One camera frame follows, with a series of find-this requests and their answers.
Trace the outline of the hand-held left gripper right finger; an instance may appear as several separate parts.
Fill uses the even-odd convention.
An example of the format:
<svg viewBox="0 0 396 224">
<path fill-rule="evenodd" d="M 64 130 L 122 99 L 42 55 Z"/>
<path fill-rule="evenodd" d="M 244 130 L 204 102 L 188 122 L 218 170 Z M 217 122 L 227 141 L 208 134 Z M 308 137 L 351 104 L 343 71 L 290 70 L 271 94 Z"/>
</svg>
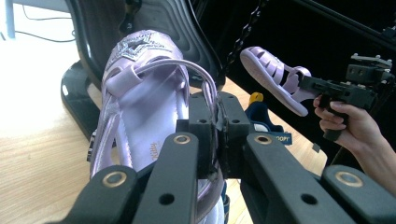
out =
<svg viewBox="0 0 396 224">
<path fill-rule="evenodd" d="M 225 178 L 241 178 L 244 170 L 243 145 L 250 122 L 236 96 L 219 93 L 219 164 Z"/>
</svg>

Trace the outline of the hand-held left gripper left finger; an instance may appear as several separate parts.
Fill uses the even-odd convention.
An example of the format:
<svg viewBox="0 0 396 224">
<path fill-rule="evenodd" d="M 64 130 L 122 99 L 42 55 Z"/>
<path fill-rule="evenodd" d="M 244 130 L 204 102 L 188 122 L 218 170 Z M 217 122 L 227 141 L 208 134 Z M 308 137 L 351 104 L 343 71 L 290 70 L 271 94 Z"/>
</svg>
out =
<svg viewBox="0 0 396 224">
<path fill-rule="evenodd" d="M 177 120 L 177 132 L 194 134 L 199 141 L 197 176 L 206 178 L 214 170 L 212 114 L 202 92 L 189 97 L 188 117 Z"/>
</svg>

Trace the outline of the navy and white sneaker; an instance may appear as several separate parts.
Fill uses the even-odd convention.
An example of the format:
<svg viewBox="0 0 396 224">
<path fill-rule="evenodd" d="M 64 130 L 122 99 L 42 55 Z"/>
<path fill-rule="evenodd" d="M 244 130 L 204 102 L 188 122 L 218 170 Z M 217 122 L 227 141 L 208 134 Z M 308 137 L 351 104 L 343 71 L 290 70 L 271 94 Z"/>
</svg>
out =
<svg viewBox="0 0 396 224">
<path fill-rule="evenodd" d="M 254 130 L 261 133 L 269 133 L 274 136 L 283 145 L 292 144 L 291 133 L 284 131 L 281 125 L 275 125 L 269 117 L 267 103 L 264 102 L 264 96 L 260 92 L 253 92 L 249 96 L 248 107 L 245 114 L 253 124 Z"/>
</svg>

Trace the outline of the purple sandal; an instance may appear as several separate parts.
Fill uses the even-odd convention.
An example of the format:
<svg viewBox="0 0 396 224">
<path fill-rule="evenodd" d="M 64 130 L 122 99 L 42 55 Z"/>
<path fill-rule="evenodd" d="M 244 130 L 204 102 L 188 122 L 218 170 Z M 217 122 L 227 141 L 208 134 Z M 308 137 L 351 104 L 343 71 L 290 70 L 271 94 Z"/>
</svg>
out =
<svg viewBox="0 0 396 224">
<path fill-rule="evenodd" d="M 169 35 L 142 30 L 124 37 L 111 51 L 102 80 L 102 109 L 87 156 L 90 176 L 120 164 L 140 171 L 155 162 L 179 119 L 189 117 L 190 70 L 203 79 L 209 111 L 215 113 L 213 78 L 183 58 Z"/>
<path fill-rule="evenodd" d="M 308 115 L 302 101 L 314 99 L 316 95 L 299 87 L 305 77 L 311 77 L 308 69 L 290 67 L 261 47 L 243 49 L 240 61 L 247 72 L 287 109 L 300 117 Z"/>
</svg>

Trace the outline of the red and black shoe rack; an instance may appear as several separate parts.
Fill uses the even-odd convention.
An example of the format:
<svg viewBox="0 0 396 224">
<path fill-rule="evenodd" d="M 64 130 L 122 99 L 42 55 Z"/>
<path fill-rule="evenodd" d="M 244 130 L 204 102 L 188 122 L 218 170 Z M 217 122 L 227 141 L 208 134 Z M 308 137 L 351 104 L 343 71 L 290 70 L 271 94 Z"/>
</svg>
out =
<svg viewBox="0 0 396 224">
<path fill-rule="evenodd" d="M 107 59 L 117 43 L 130 33 L 147 29 L 169 35 L 184 58 L 206 69 L 221 89 L 268 1 L 257 0 L 233 49 L 221 62 L 199 24 L 201 18 L 212 15 L 207 0 L 65 0 L 75 28 L 79 61 L 62 78 L 64 105 L 82 133 L 90 138 L 97 126 L 99 107 L 88 88 L 101 87 Z"/>
</svg>

